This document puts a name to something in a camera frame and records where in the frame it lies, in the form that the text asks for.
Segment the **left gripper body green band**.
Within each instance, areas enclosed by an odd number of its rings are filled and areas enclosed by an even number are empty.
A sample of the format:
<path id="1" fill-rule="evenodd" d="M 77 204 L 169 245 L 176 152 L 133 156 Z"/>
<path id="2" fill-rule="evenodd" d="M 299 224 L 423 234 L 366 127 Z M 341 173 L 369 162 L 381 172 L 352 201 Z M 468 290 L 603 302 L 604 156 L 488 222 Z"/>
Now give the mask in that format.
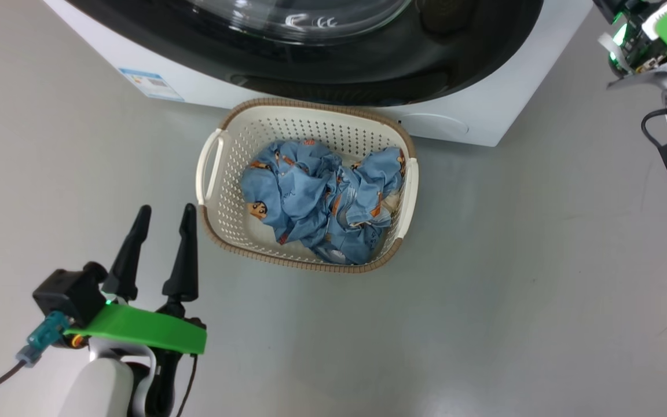
<path id="1" fill-rule="evenodd" d="M 64 307 L 72 320 L 66 334 L 132 343 L 181 354 L 204 354 L 207 330 L 187 317 L 181 302 L 169 300 L 157 311 L 104 299 Z"/>

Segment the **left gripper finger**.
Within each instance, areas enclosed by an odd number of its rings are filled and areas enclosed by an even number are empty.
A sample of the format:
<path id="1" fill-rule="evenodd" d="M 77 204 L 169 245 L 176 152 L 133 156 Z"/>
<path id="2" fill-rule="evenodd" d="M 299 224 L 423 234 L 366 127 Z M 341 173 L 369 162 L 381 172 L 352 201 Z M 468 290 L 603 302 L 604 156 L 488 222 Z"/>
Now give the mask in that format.
<path id="1" fill-rule="evenodd" d="M 152 209 L 143 205 L 138 209 L 137 217 L 127 233 L 118 251 L 113 266 L 104 280 L 101 290 L 129 302 L 137 299 L 138 288 L 135 284 L 140 263 L 140 252 L 148 235 Z"/>
<path id="2" fill-rule="evenodd" d="M 180 244 L 163 295 L 174 302 L 193 302 L 199 296 L 199 257 L 196 206 L 188 203 L 178 229 Z"/>

